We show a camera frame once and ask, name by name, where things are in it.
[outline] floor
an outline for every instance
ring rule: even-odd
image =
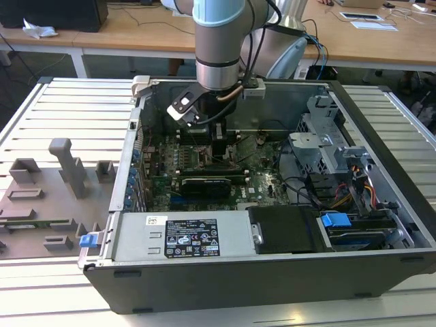
[[[46,54],[35,52],[22,52],[21,58],[38,76],[76,77],[72,60],[69,56],[61,54]],[[168,75],[168,60],[161,58],[136,58],[136,72],[129,71],[127,58],[110,56],[86,56],[89,71],[94,78],[133,78],[138,74],[152,76]],[[17,56],[12,56],[10,67],[0,68],[0,130],[9,121],[15,110],[21,105],[29,91],[35,85],[30,72]],[[365,69],[338,68],[337,79],[341,84],[364,84],[362,77]],[[186,60],[181,66],[179,76],[192,77],[196,74],[194,60]],[[384,71],[382,77],[372,76],[370,84],[386,85],[397,93],[397,83],[402,72]],[[400,99],[410,106],[421,97],[421,92],[412,96],[398,94]]]

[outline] yellow wire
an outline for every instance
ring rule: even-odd
[[[337,206],[340,206],[340,205],[346,203],[349,199],[351,199],[351,197],[352,197],[352,195],[351,195],[351,194],[348,194],[348,195],[345,196],[342,200],[340,200],[339,202],[337,202],[336,204],[334,204],[334,205],[332,206],[332,208],[336,208]]]
[[[373,205],[373,199],[374,199],[373,189],[371,189],[369,186],[365,186],[365,189],[367,189],[369,191],[369,193],[371,194],[371,206],[372,206]]]

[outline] robotic arm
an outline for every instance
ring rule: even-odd
[[[307,45],[301,37],[304,27],[300,23],[307,0],[161,2],[172,10],[192,15],[196,22],[198,83],[174,99],[167,113],[188,127],[208,125],[212,139],[222,139],[225,134],[224,117],[235,110],[238,95],[244,88],[255,87],[248,83],[250,73],[289,78]],[[243,78],[241,58],[250,66]],[[208,118],[201,121],[200,112]],[[220,152],[217,149],[214,155],[219,156]]]

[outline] sticker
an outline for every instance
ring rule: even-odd
[[[167,219],[168,216],[147,216],[145,224],[153,225],[153,226],[162,226],[165,225]]]
[[[168,220],[165,240],[164,253],[169,259],[219,256],[216,219]]]

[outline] black plastic cover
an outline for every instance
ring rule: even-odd
[[[318,211],[309,206],[252,206],[250,222],[262,231],[263,244],[257,254],[325,252],[316,218]]]

